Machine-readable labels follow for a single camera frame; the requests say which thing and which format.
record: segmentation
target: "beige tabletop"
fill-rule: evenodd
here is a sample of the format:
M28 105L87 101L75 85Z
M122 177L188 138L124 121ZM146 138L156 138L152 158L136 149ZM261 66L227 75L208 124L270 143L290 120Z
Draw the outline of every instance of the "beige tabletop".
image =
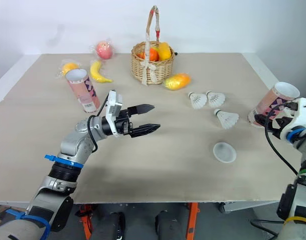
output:
M62 139L84 113L68 83L55 78L61 61L73 59L89 68L91 54L44 54L0 103L0 201L28 202L57 155ZM103 101L116 89L123 107L152 104L147 114L132 116L134 126L161 124L154 133L137 138L108 137L86 162L72 195L76 203L208 202L279 200L294 175L266 142L264 130L247 121L249 111L267 87L239 53L179 54L174 73L188 73L191 84L178 91L162 85L146 87L133 79L131 56L117 54L101 72L113 83L96 83ZM207 105L191 107L188 92L223 92L220 108L238 113L237 124L221 128ZM300 154L272 139L295 166ZM213 155L215 143L224 141L237 151L233 163Z

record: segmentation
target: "blue ring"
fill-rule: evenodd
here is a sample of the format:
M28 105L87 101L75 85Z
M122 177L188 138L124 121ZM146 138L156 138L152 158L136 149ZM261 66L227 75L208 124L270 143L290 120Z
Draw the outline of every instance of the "blue ring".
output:
M292 143L291 140L292 140L292 137L294 136L294 134L297 134L297 133L299 133L299 132L302 132L302 131L304 131L305 129L306 129L306 128L299 128L299 129L296 129L296 130L294 130L294 131L289 132L289 133L287 134L287 136L286 136L286 140L289 141L290 143Z
M48 235L49 235L49 233L51 231L51 225L44 218L39 217L39 216L33 216L33 215L25 215L25 212L18 212L18 211L14 211L12 209L8 209L8 210L6 210L6 212L9 213L9 214L14 215L16 220L19 220L19 219L23 219L23 220L31 219L31 220L35 220L35 221L38 221L38 222L44 224L45 225L45 230L44 230L44 233L41 236L40 240L46 240L48 238Z
M77 167L77 168L80 168L80 169L83 168L83 166L84 166L81 163L66 160L66 159L56 157L56 156L53 156L53 155L45 155L44 158L50 160L51 162L57 162L57 163L60 163L60 164L65 164L65 165L69 165L69 166L72 166L72 167Z

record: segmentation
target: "orange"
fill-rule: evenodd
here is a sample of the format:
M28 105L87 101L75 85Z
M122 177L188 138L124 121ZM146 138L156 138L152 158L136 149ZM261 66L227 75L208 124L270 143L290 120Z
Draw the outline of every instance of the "orange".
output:
M77 65L75 62L68 62L63 65L62 74L63 76L65 76L65 74L67 74L68 71L73 70L73 69L78 69L78 68L79 68L79 65Z
M145 58L145 54L144 54L143 51L140 52L140 53L138 53L138 54L136 54L136 56L138 56L138 57L141 58L141 59L144 59L144 58ZM158 53L158 51L155 50L155 49L152 48L152 47L149 49L149 60L150 60L150 61L153 61L153 62L156 62L156 61L159 60L159 53Z

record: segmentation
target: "barcode label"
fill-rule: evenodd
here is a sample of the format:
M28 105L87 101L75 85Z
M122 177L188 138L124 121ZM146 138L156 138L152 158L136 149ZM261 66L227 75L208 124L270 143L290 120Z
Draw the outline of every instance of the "barcode label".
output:
M96 110L96 107L93 102L90 102L88 104L83 104L84 110L88 113L92 113Z

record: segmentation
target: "shuttlecock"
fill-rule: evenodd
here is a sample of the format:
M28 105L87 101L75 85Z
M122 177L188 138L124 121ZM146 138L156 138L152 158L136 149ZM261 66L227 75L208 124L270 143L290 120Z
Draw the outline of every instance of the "shuttlecock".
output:
M218 108L225 101L225 95L221 92L208 91L206 93L206 96L207 96L207 99L208 99L208 105L213 109Z
M230 129L239 120L239 115L237 113L226 112L220 109L215 109L214 115L217 116L222 128L224 129Z
M190 92L188 97L194 109L202 108L208 101L208 97L204 93Z

